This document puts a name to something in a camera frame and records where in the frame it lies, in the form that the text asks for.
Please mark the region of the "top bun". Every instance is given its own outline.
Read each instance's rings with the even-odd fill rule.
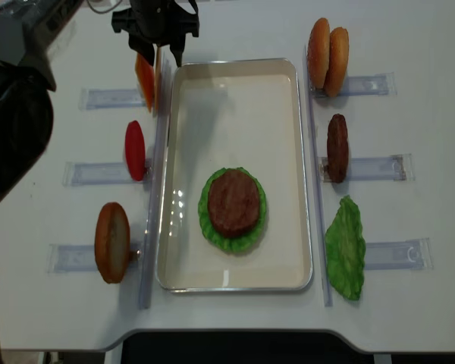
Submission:
[[[328,72],[325,78],[324,91],[335,97],[342,89],[349,61],[349,33],[338,27],[331,33],[331,51]]]
[[[321,17],[315,22],[309,39],[307,61],[312,85],[321,89],[329,67],[330,32],[328,20]]]

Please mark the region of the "tomato slice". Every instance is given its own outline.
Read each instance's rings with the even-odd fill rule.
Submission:
[[[124,154],[127,159],[128,171],[133,180],[142,180],[145,174],[145,140],[138,121],[128,124],[124,138]]]
[[[149,112],[152,112],[155,95],[155,73],[153,67],[140,53],[136,54],[135,73],[142,87],[146,107],[149,109]]]

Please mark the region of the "food item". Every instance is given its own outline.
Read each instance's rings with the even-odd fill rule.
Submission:
[[[330,61],[325,77],[324,91],[330,97],[335,97],[342,89],[349,62],[349,33],[338,27],[331,32]]]
[[[130,224],[117,202],[109,202],[99,212],[94,240],[94,256],[106,283],[120,283],[130,255]]]
[[[315,22],[309,38],[307,63],[312,85],[321,89],[324,86],[325,75],[329,64],[330,27],[327,19],[321,17]]]
[[[212,226],[223,237],[239,237],[259,219],[259,192],[255,181],[237,169],[212,181],[207,202]]]
[[[249,180],[254,182],[256,190]],[[232,209],[223,211],[223,200]],[[244,168],[222,168],[207,180],[202,189],[198,205],[202,234],[225,252],[245,252],[258,241],[263,232],[266,209],[265,191],[257,179]],[[241,218],[242,213],[246,213],[246,221]]]
[[[364,284],[366,242],[359,207],[345,196],[325,233],[328,280],[348,300],[358,300]]]
[[[341,183],[347,174],[349,164],[349,143],[347,142],[346,119],[335,114],[328,124],[327,172],[332,182]]]
[[[128,171],[133,180],[142,180],[145,175],[145,140],[142,128],[138,121],[128,124],[124,138],[124,154],[127,160]]]
[[[153,67],[140,53],[136,54],[135,72],[143,91],[146,107],[151,112],[155,96],[155,75]]]

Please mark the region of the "tray rim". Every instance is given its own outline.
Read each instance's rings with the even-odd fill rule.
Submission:
[[[301,113],[301,106],[300,106],[300,79],[298,77],[298,71],[293,64],[287,58],[259,58],[259,59],[246,59],[246,60],[237,60],[237,61],[208,61],[208,62],[190,62],[182,64],[181,67],[192,67],[192,66],[206,66],[210,64],[242,64],[242,63],[253,63],[253,62],[270,62],[270,61],[284,61],[287,62],[295,72],[295,81],[296,81],[296,88],[297,88],[297,110],[298,110],[298,126],[300,129],[300,148],[302,153],[302,169],[303,169],[303,200],[305,204],[305,221],[306,221],[306,228],[307,228],[307,237],[308,237],[308,249],[310,254],[310,270],[307,279],[297,287],[184,287],[184,288],[170,288],[166,286],[160,277],[158,276],[158,255],[160,251],[160,240],[161,234],[159,232],[157,239],[156,239],[156,254],[155,254],[155,278],[163,290],[166,290],[170,293],[219,293],[219,292],[298,292],[300,290],[305,289],[309,283],[312,281],[313,278],[313,250],[312,250],[312,232],[310,229],[310,221],[309,221],[309,203],[308,203],[308,187],[307,187],[307,176],[306,176],[306,159],[305,159],[305,143],[303,140],[303,122],[302,122],[302,113]],[[170,133],[171,128],[171,116],[172,116],[172,107],[173,107],[173,95],[174,95],[174,83],[176,80],[177,72],[179,72],[180,67],[178,67],[172,77],[172,84],[171,84],[171,94],[170,94],[170,111],[169,111],[169,118],[168,118],[168,132]],[[159,226],[157,227],[160,230],[162,225],[162,215],[163,215],[163,203],[165,200],[165,184],[166,184],[166,172],[168,166],[168,144],[165,145],[164,148],[164,157],[165,163],[163,165],[162,170],[162,204],[159,211],[160,219],[159,219]]]

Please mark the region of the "plastic holder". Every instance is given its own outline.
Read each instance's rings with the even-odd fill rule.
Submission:
[[[155,150],[152,158],[152,185],[149,201],[149,214],[146,222],[146,234],[143,241],[142,274],[138,304],[140,309],[148,309],[152,300],[152,286],[156,263],[156,253],[160,231],[159,219],[162,218],[165,184],[166,151],[168,146],[168,131],[170,128],[170,106],[172,90],[172,69],[165,57],[162,57],[160,103],[157,113],[157,128],[155,129]]]
[[[139,245],[132,243],[129,269],[138,266],[140,256]],[[71,271],[98,271],[94,257],[94,245],[51,244],[47,272],[68,273]]]
[[[141,108],[145,100],[138,89],[82,89],[79,109]]]
[[[318,170],[323,182],[331,182],[327,158],[318,159]],[[381,158],[352,158],[345,180],[415,180],[411,154]]]
[[[428,238],[391,243],[366,243],[366,271],[385,269],[432,269]]]
[[[308,75],[306,49],[303,55],[303,81],[306,91],[306,112],[309,123],[309,138],[312,141],[312,163],[315,169],[315,211],[318,230],[321,234],[318,241],[322,276],[324,305],[332,306],[331,285],[327,277],[327,260],[325,252],[325,221],[322,201],[322,184],[330,178],[326,175],[327,158],[319,158],[315,136],[315,119],[313,117],[313,99],[327,97],[323,91],[313,89]],[[370,77],[348,77],[339,96],[361,95],[396,95],[394,74],[379,74]],[[353,158],[350,160],[347,178],[350,180],[414,180],[413,164],[410,154],[392,155],[383,158]],[[391,243],[366,243],[365,270],[387,269],[426,269],[432,268],[429,239],[407,240]]]
[[[114,163],[75,163],[66,162],[62,184],[64,186],[86,186],[97,184],[141,184],[150,175],[150,160],[146,160],[147,172],[143,181],[131,178],[128,167],[123,162]]]
[[[320,99],[328,97],[323,89],[311,88],[312,96]],[[374,76],[346,77],[342,90],[337,96],[364,96],[364,95],[397,95],[394,72],[375,74]]]

